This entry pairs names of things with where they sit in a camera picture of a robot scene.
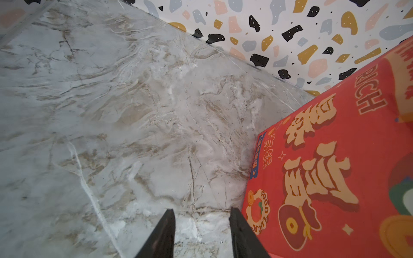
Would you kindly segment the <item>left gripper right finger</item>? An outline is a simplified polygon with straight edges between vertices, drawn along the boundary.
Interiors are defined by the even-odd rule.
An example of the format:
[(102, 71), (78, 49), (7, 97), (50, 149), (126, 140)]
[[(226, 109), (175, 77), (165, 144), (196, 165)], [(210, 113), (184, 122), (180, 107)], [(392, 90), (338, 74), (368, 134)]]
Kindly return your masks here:
[(238, 208), (231, 208), (229, 223), (234, 258), (270, 258)]

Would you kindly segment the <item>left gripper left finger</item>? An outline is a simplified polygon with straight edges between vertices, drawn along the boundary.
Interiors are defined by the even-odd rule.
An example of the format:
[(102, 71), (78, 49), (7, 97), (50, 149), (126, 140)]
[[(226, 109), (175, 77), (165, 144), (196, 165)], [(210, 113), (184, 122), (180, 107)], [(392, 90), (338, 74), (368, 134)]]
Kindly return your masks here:
[(175, 229), (174, 211), (167, 209), (135, 258), (172, 258)]

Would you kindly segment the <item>red paper gift bag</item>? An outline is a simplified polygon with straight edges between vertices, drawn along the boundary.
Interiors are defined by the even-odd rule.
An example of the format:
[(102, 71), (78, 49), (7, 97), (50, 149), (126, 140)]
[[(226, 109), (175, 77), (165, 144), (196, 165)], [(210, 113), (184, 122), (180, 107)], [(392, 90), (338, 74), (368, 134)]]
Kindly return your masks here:
[(413, 255), (413, 40), (258, 135), (242, 208), (272, 258)]

